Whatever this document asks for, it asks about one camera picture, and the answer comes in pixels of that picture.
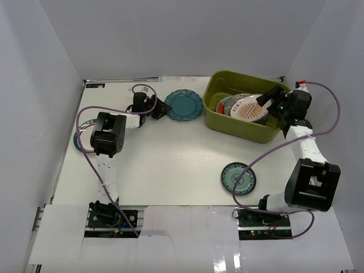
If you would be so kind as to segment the red teal floral plate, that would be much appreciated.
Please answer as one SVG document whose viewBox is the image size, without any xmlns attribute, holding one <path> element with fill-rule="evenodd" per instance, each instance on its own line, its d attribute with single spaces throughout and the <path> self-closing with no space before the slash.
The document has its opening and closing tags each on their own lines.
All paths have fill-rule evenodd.
<svg viewBox="0 0 364 273">
<path fill-rule="evenodd" d="M 230 97 L 223 98 L 216 106 L 216 112 L 219 114 L 225 114 L 225 104 L 230 99 Z"/>
</svg>

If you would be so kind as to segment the teal scalloped plate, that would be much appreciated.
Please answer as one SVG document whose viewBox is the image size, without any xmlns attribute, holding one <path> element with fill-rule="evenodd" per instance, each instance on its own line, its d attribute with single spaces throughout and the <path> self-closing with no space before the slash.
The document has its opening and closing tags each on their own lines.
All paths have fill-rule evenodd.
<svg viewBox="0 0 364 273">
<path fill-rule="evenodd" d="M 175 121 L 190 121 L 198 118 L 203 111 L 202 98 L 194 91 L 179 89 L 170 93 L 164 103 L 172 109 L 167 115 Z"/>
</svg>

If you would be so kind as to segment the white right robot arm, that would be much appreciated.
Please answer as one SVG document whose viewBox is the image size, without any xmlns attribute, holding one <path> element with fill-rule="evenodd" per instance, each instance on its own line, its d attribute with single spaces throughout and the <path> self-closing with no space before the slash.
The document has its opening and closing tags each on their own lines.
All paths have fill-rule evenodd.
<svg viewBox="0 0 364 273">
<path fill-rule="evenodd" d="M 262 226 L 276 222 L 277 212 L 326 212 L 332 205 L 341 170 L 327 161 L 316 144 L 312 125 L 306 119 L 311 101 L 304 81 L 297 82 L 295 90 L 288 93 L 277 85 L 257 98 L 258 105 L 267 106 L 269 115 L 279 121 L 297 160 L 284 191 L 259 200 L 257 221 Z"/>
</svg>

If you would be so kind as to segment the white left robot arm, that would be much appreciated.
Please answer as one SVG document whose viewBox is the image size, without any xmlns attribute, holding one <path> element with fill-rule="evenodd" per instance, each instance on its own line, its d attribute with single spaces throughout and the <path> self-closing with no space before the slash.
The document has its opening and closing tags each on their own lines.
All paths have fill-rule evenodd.
<svg viewBox="0 0 364 273">
<path fill-rule="evenodd" d="M 94 149 L 97 159 L 97 172 L 100 180 L 99 201 L 108 200 L 117 203 L 117 155 L 123 149 L 125 132 L 127 129 L 141 127 L 147 117 L 159 120 L 172 110 L 156 95 L 137 92 L 133 96 L 133 103 L 121 114 L 100 112 L 96 118 L 90 145 Z"/>
</svg>

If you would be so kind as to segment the orange sunburst plate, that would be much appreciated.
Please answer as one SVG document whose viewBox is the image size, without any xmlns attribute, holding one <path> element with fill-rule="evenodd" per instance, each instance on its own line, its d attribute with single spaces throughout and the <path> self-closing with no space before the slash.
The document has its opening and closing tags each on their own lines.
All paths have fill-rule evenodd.
<svg viewBox="0 0 364 273">
<path fill-rule="evenodd" d="M 230 111 L 232 118 L 245 121 L 245 122 L 256 122 L 268 115 L 267 107 L 259 106 L 256 99 L 262 94 L 252 94 L 237 101 Z"/>
</svg>

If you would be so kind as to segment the grey deer plate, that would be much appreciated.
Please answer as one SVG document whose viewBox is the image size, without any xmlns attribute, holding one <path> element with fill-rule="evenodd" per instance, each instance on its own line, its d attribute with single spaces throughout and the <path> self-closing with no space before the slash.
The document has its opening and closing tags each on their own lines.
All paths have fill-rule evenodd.
<svg viewBox="0 0 364 273">
<path fill-rule="evenodd" d="M 248 97 L 250 96 L 251 94 L 250 93 L 240 93 L 240 94 L 236 94 L 236 95 L 233 95 L 233 96 L 230 96 L 226 102 L 224 103 L 224 114 L 225 115 L 230 115 L 230 111 L 231 111 L 231 108 L 233 107 L 233 105 L 245 98 L 245 97 Z"/>
</svg>

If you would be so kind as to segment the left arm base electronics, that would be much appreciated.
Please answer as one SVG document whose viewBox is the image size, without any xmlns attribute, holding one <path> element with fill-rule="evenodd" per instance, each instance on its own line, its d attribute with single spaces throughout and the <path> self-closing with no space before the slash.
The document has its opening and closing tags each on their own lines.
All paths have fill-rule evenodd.
<svg viewBox="0 0 364 273">
<path fill-rule="evenodd" d="M 91 202 L 84 237 L 138 238 L 141 230 L 139 211 L 126 209 L 123 210 L 123 213 L 112 203 Z"/>
</svg>

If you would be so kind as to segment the red rimmed beige plate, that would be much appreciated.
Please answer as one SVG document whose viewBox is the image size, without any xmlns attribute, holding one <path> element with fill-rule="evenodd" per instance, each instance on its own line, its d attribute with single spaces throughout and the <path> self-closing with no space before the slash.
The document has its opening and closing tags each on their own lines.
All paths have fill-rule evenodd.
<svg viewBox="0 0 364 273">
<path fill-rule="evenodd" d="M 269 116 L 262 117 L 261 119 L 257 120 L 255 123 L 260 125 L 265 125 L 269 120 Z"/>
</svg>

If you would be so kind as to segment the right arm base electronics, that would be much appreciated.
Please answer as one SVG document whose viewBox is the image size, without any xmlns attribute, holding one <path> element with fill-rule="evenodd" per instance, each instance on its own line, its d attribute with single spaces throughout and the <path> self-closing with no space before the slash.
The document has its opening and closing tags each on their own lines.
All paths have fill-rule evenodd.
<svg viewBox="0 0 364 273">
<path fill-rule="evenodd" d="M 237 220 L 240 241 L 291 239 L 292 230 L 288 216 L 258 213 L 235 208 L 232 217 Z"/>
</svg>

